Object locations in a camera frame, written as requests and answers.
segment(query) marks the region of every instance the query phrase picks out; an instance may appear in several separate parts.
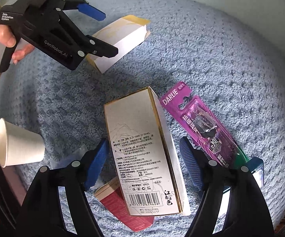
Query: white box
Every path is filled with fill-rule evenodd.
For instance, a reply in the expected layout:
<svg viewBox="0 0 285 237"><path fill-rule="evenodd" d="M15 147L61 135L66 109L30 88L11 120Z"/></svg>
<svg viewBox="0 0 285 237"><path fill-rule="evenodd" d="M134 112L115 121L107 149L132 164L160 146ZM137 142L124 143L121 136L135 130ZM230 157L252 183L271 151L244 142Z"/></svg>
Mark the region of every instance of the white box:
<svg viewBox="0 0 285 237"><path fill-rule="evenodd" d="M146 28L148 23L150 20L127 15L102 28L92 36L117 47L118 54L113 58L88 54L86 56L88 62L101 73L106 72L149 36L150 31L147 31Z"/></svg>
<svg viewBox="0 0 285 237"><path fill-rule="evenodd" d="M141 89L104 106L121 190L129 214L157 216L189 210L172 135L158 97Z"/></svg>

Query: fingernail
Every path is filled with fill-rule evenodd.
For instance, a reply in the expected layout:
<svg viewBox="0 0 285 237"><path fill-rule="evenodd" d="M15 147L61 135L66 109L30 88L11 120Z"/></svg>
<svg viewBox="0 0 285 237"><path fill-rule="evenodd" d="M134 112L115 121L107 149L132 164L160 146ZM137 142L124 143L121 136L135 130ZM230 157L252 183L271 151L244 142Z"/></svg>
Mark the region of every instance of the fingernail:
<svg viewBox="0 0 285 237"><path fill-rule="evenodd" d="M15 46L16 43L17 42L16 42L15 38L11 37L6 44L7 44L8 47L13 47L13 46Z"/></svg>

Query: grip handle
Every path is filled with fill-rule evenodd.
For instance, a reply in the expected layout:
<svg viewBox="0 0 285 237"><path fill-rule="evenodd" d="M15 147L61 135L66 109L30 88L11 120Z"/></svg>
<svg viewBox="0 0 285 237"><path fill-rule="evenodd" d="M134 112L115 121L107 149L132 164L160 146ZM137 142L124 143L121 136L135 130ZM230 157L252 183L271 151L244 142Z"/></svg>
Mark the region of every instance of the grip handle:
<svg viewBox="0 0 285 237"><path fill-rule="evenodd" d="M13 63L12 54L17 50L22 50L27 44L28 42L22 38L18 38L15 46L11 48L0 43L0 73L6 72Z"/></svg>

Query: white paper cup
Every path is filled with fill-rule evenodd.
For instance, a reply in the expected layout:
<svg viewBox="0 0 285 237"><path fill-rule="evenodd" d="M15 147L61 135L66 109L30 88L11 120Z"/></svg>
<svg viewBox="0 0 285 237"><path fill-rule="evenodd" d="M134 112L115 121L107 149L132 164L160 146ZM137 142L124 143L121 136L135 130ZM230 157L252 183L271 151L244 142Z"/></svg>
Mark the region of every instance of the white paper cup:
<svg viewBox="0 0 285 237"><path fill-rule="evenodd" d="M0 119L1 167L42 161L45 144L36 133Z"/></svg>

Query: textured fabric surface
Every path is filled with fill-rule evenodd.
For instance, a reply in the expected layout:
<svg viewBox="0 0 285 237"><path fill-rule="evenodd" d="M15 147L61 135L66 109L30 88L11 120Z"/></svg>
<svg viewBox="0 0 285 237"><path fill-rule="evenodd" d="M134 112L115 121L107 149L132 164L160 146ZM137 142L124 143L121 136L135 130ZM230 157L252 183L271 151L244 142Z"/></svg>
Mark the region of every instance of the textured fabric surface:
<svg viewBox="0 0 285 237"><path fill-rule="evenodd" d="M285 211L285 59L278 50L238 20L192 0L89 1L107 14L106 20L96 22L77 11L67 12L85 34L128 14L150 19L152 34L105 74L85 60L71 72L37 49L2 74L0 117L40 133L46 144L42 162L18 166L26 186L40 166L50 165L83 144L93 149L107 136L104 103L145 86L160 97L176 82L185 81L245 153L264 160L262 192L276 225ZM186 132L166 116L178 150ZM88 192L103 233L184 236L200 200L180 162L191 216L156 217L153 226L133 233ZM104 181L115 176L111 156L101 175ZM73 231L64 193L61 199L67 227Z"/></svg>

